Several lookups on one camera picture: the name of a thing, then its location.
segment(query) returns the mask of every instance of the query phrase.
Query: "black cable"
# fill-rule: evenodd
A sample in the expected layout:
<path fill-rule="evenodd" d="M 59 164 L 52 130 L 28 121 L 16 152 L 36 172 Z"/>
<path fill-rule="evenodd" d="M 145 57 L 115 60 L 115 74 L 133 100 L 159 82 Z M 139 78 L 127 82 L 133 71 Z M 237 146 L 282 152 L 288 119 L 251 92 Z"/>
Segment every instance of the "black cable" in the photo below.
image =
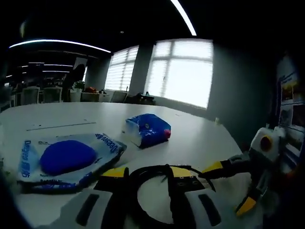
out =
<path fill-rule="evenodd" d="M 160 222 L 151 216 L 148 215 L 146 211 L 144 211 L 138 201 L 138 190 L 140 186 L 145 183 L 147 180 L 157 177 L 157 176 L 166 176 L 169 177 L 173 174 L 172 169 L 170 167 L 179 167 L 185 168 L 195 173 L 201 174 L 196 169 L 191 168 L 191 166 L 151 166 L 151 167 L 143 167 L 133 171 L 130 174 L 130 215 L 134 221 L 139 223 L 141 228 L 145 229 L 174 229 L 174 224 L 168 224 L 164 222 Z M 215 187 L 212 182 L 206 179 L 212 190 L 215 191 Z"/>

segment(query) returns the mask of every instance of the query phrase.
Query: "blue sponge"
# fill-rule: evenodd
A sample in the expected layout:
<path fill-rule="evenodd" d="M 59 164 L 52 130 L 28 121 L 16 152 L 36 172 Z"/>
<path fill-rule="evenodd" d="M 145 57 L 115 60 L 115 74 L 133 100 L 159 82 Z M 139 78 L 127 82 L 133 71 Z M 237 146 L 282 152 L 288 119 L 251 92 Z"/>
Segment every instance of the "blue sponge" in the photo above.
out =
<path fill-rule="evenodd" d="M 79 141 L 68 140 L 50 145 L 40 158 L 44 173 L 57 176 L 91 165 L 96 159 L 96 152 Z"/>

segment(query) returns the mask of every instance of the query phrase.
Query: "led light strip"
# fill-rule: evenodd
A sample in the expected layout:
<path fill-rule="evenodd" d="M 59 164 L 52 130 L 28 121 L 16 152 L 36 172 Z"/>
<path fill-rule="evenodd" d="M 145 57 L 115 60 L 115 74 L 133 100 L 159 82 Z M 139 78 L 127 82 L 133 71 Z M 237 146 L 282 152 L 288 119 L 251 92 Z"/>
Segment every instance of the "led light strip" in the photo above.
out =
<path fill-rule="evenodd" d="M 189 17 L 187 16 L 186 12 L 184 11 L 184 9 L 182 8 L 182 6 L 180 5 L 178 0 L 171 0 L 172 4 L 174 4 L 174 6 L 176 7 L 176 9 L 179 11 L 181 17 L 183 18 L 183 20 L 185 21 L 185 24 L 187 25 L 187 27 L 189 28 L 191 34 L 193 36 L 197 36 L 195 29 L 189 19 Z"/>
<path fill-rule="evenodd" d="M 43 73 L 69 73 L 68 71 L 42 71 Z"/>
<path fill-rule="evenodd" d="M 73 65 L 64 65 L 64 64 L 44 64 L 44 66 L 66 66 L 66 67 L 73 67 Z"/>
<path fill-rule="evenodd" d="M 95 47 L 95 46 L 92 46 L 92 45 L 88 45 L 88 44 L 83 44 L 83 43 L 78 43 L 78 42 L 70 42 L 70 41 L 62 41 L 62 40 L 48 40 L 48 39 L 20 42 L 20 43 L 17 43 L 17 44 L 14 44 L 14 45 L 10 46 L 9 48 L 12 48 L 12 47 L 15 47 L 15 46 L 18 46 L 18 45 L 22 45 L 22 44 L 30 44 L 30 43 L 37 43 L 37 42 L 61 42 L 61 43 L 77 44 L 77 45 L 82 45 L 82 46 L 86 46 L 86 47 L 89 47 L 89 48 L 98 49 L 98 50 L 101 50 L 101 51 L 104 51 L 104 52 L 111 53 L 111 51 L 101 49 L 101 48 L 98 48 L 98 47 Z"/>

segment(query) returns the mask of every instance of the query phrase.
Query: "packaging bag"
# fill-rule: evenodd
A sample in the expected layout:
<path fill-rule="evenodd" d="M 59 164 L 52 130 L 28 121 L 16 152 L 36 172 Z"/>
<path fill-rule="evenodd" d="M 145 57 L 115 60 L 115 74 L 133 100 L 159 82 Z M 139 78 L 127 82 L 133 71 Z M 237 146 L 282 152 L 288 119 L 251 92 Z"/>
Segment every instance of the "packaging bag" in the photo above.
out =
<path fill-rule="evenodd" d="M 96 160 L 89 166 L 57 176 L 45 174 L 40 158 L 45 149 L 60 141 L 75 140 L 96 152 Z M 77 192 L 97 179 L 116 163 L 127 146 L 109 138 L 106 134 L 80 134 L 57 136 L 40 140 L 25 140 L 21 149 L 18 180 L 25 193 L 62 194 Z"/>
<path fill-rule="evenodd" d="M 123 133 L 138 147 L 146 148 L 167 141 L 171 126 L 155 114 L 142 114 L 126 119 Z"/>

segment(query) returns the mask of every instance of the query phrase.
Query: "window blind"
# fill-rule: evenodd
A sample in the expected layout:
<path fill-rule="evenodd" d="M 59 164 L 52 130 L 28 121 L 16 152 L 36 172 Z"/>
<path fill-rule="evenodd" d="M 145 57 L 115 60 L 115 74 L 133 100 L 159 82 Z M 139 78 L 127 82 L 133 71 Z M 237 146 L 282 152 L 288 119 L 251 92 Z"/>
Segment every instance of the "window blind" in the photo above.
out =
<path fill-rule="evenodd" d="M 129 91 L 138 49 L 138 46 L 131 47 L 113 55 L 107 72 L 105 89 Z"/>
<path fill-rule="evenodd" d="M 158 42 L 146 81 L 149 94 L 207 108 L 213 75 L 212 42 Z"/>

